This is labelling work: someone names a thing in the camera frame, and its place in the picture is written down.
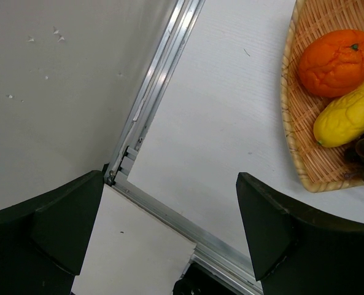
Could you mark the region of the fake orange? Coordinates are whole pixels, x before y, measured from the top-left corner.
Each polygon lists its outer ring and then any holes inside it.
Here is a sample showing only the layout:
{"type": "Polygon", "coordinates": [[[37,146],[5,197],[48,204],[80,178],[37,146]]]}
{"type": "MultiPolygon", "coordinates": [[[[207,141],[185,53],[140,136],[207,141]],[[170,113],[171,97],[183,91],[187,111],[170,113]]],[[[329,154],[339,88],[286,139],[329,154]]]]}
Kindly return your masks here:
{"type": "Polygon", "coordinates": [[[364,81],[364,31],[329,32],[308,45],[299,61],[302,85],[313,95],[337,98],[364,81]]]}

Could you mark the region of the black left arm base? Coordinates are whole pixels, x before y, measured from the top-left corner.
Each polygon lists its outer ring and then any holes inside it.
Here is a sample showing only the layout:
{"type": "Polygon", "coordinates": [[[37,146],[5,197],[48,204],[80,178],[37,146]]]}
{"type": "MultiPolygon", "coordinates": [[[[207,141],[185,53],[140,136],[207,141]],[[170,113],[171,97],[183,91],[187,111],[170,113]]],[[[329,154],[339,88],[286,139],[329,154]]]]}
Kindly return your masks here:
{"type": "Polygon", "coordinates": [[[196,261],[190,261],[181,277],[175,282],[171,294],[254,294],[233,280],[196,261]]]}

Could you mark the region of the aluminium frame rail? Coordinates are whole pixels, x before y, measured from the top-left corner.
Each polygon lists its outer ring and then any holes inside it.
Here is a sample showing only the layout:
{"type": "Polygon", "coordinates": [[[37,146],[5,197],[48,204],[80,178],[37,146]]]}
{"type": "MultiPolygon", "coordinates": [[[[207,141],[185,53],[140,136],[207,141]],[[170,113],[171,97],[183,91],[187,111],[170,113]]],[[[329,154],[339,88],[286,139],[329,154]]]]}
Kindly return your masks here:
{"type": "Polygon", "coordinates": [[[108,186],[114,186],[119,176],[128,176],[204,1],[173,1],[172,4],[155,54],[104,172],[108,186]]]}
{"type": "Polygon", "coordinates": [[[106,177],[106,184],[146,212],[196,244],[193,262],[201,265],[240,294],[263,294],[250,258],[146,194],[125,178],[106,177]]]}

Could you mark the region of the front aluminium frame rail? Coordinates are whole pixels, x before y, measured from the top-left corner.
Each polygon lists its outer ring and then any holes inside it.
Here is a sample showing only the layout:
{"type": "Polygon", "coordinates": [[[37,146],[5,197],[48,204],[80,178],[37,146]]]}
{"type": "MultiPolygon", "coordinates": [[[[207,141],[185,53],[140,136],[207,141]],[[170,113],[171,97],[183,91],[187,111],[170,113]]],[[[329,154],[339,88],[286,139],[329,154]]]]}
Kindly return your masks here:
{"type": "Polygon", "coordinates": [[[201,265],[240,294],[263,294],[250,258],[146,194],[125,178],[106,177],[106,184],[146,212],[196,244],[193,262],[201,265]]]}

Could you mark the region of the yellow fake lemon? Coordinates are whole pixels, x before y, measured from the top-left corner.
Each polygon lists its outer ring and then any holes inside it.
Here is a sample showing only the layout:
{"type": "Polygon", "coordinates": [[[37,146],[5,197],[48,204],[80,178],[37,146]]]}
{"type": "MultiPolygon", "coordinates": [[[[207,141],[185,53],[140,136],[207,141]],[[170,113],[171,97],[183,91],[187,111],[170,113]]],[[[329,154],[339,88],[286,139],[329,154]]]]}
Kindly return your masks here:
{"type": "Polygon", "coordinates": [[[316,118],[316,142],[336,148],[364,134],[364,82],[352,92],[333,100],[316,118]]]}

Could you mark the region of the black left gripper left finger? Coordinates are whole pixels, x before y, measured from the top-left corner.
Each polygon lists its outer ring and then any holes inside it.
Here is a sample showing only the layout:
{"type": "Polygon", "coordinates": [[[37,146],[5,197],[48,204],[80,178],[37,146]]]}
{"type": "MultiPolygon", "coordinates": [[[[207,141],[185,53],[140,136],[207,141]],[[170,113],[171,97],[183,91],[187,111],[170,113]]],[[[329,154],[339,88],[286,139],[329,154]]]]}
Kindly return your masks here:
{"type": "Polygon", "coordinates": [[[0,210],[0,294],[70,294],[103,194],[91,171],[0,210]]]}

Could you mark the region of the left aluminium frame rail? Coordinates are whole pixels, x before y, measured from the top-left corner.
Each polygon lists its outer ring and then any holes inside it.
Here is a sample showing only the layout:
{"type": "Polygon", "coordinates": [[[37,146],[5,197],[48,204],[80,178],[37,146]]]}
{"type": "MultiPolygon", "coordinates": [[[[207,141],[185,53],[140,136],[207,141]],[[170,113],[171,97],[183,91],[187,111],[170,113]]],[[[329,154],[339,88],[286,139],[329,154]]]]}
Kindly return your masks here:
{"type": "Polygon", "coordinates": [[[204,1],[173,1],[172,4],[155,54],[104,172],[108,186],[114,186],[119,176],[128,176],[204,1]]]}

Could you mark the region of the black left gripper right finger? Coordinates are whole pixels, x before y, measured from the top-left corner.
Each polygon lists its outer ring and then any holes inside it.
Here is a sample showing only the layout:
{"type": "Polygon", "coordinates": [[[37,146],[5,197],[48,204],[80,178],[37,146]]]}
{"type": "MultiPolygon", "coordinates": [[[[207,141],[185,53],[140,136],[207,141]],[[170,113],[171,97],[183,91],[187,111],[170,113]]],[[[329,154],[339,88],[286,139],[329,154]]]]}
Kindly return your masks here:
{"type": "Polygon", "coordinates": [[[364,294],[364,224],[318,210],[241,172],[236,192],[265,294],[364,294]]]}

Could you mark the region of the woven bamboo fruit basket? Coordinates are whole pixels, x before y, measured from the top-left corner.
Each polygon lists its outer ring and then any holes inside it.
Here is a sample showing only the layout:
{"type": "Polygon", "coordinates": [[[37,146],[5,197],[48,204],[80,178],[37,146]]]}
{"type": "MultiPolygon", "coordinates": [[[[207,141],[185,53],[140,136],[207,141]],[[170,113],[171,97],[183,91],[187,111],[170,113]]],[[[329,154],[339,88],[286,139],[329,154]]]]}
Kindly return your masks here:
{"type": "Polygon", "coordinates": [[[316,117],[330,102],[310,94],[298,76],[298,64],[305,48],[334,30],[364,31],[364,1],[296,1],[288,27],[281,71],[281,113],[293,163],[309,192],[327,192],[363,185],[346,179],[356,167],[345,163],[345,147],[326,149],[313,135],[316,117]]]}

